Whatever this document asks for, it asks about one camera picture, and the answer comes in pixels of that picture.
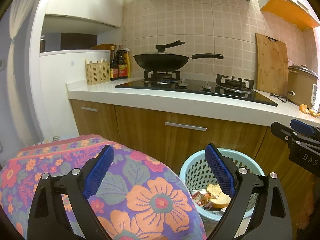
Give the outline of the dark vinegar bottle red label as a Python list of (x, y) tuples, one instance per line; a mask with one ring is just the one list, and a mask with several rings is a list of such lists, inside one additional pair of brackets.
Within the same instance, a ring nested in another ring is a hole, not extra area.
[(117, 63), (119, 67), (118, 76), (120, 79), (126, 79), (129, 75), (127, 56), (127, 50), (123, 47), (122, 44), (120, 44), (119, 49), (117, 50)]

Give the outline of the orange snack bag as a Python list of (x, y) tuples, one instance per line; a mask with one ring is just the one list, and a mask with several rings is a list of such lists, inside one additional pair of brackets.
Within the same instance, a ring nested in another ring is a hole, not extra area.
[(210, 210), (213, 206), (211, 200), (213, 195), (207, 191), (193, 191), (191, 192), (193, 201), (204, 210)]

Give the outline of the floral tablecloth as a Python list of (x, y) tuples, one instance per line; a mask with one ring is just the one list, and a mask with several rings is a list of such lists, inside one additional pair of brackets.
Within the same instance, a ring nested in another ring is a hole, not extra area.
[(43, 173), (82, 168), (105, 145), (113, 163), (89, 204), (114, 239), (205, 239), (203, 222), (185, 184), (166, 165), (98, 135), (43, 141), (21, 149), (1, 169), (1, 208), (26, 237), (31, 202)]

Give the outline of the beige rice cooker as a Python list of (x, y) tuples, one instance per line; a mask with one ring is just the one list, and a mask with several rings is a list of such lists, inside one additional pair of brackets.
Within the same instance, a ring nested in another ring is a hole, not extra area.
[(289, 100), (295, 105), (307, 105), (312, 108), (316, 102), (318, 76), (306, 66), (292, 65), (288, 67), (287, 88), (294, 95)]

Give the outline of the orange peel pieces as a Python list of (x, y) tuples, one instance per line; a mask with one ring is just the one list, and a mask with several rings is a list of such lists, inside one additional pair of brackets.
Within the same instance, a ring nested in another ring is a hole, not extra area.
[(299, 111), (304, 113), (304, 114), (309, 114), (313, 117), (319, 117), (320, 113), (318, 113), (317, 111), (309, 108), (307, 105), (301, 104), (299, 107)]

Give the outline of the light blue perforated trash basket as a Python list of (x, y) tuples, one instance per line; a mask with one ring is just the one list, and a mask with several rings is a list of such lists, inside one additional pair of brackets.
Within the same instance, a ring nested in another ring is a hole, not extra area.
[[(237, 167), (245, 167), (249, 172), (256, 175), (264, 175), (262, 168), (251, 157), (226, 148), (219, 148), (220, 153), (232, 159)], [(179, 174), (187, 189), (195, 193), (203, 192), (208, 184), (217, 184), (217, 179), (207, 164), (205, 150), (200, 150), (192, 154), (182, 165)], [(196, 206), (201, 218), (205, 222), (219, 222), (223, 212), (207, 211), (200, 206)]]

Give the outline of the bread piece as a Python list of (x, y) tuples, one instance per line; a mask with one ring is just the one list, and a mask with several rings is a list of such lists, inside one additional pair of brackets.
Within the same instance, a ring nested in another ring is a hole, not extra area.
[(206, 190), (209, 193), (209, 202), (212, 203), (213, 208), (222, 209), (229, 205), (231, 198), (223, 193), (219, 184), (208, 184)]

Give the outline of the orange wall cabinet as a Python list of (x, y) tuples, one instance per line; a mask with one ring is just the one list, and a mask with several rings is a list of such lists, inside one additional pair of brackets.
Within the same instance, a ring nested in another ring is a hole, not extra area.
[(319, 27), (319, 18), (307, 0), (258, 0), (261, 11), (270, 12), (301, 31)]

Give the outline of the beige utensil basket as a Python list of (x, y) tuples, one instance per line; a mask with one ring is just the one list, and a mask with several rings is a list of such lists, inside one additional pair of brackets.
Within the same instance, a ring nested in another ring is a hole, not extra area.
[(93, 63), (86, 61), (86, 80), (88, 85), (97, 85), (110, 81), (110, 62), (105, 60)]

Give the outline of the black glass gas stove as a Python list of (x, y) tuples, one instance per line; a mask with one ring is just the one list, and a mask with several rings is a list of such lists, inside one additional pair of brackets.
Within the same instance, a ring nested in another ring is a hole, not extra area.
[(253, 87), (253, 80), (241, 79), (234, 76), (228, 77), (218, 74), (216, 80), (213, 82), (186, 80), (181, 78), (181, 73), (179, 71), (158, 73), (147, 70), (144, 72), (144, 79), (142, 80), (116, 85), (116, 88), (153, 89), (206, 94), (262, 103), (274, 107), (278, 105), (266, 96), (254, 91)]

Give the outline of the wooden cutting board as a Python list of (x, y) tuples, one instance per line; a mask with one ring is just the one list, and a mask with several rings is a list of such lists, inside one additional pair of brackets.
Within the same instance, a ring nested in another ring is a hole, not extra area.
[(288, 57), (284, 42), (256, 33), (257, 90), (284, 96), (287, 93)]

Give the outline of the dark soy sauce bottle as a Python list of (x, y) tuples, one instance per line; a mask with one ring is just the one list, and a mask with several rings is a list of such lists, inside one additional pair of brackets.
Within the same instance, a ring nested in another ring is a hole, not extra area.
[(116, 61), (116, 54), (115, 54), (115, 47), (111, 46), (110, 49), (110, 80), (117, 80), (119, 79), (119, 67)]

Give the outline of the white curtain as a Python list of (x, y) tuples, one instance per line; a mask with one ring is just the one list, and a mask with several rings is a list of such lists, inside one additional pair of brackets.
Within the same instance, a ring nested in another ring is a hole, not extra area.
[(16, 78), (15, 72), (20, 72), (21, 67), (15, 65), (14, 53), (16, 36), (18, 35), (22, 24), (25, 22), (25, 19), (29, 15), (29, 12), (37, 3), (37, 0), (12, 0), (11, 5), (9, 6), (10, 47), (7, 62), (7, 93), (18, 141), (23, 146), (27, 146), (31, 143), (33, 137), (25, 114), (23, 113), (24, 108), (18, 91), (20, 83)]

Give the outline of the yellow oil bottle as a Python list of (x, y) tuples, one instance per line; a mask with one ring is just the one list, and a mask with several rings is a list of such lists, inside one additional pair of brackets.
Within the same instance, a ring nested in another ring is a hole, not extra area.
[(127, 51), (126, 53), (126, 59), (127, 59), (127, 76), (131, 77), (131, 61), (130, 61), (129, 51)]

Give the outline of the wooden base cabinets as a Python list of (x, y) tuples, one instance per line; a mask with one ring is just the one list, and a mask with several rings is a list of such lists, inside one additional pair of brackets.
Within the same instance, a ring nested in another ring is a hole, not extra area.
[(70, 103), (80, 135), (101, 135), (152, 156), (174, 172), (209, 143), (248, 155), (265, 173), (279, 176), (293, 229), (307, 227), (315, 207), (315, 176), (289, 160), (287, 144), (269, 127), (75, 99)]

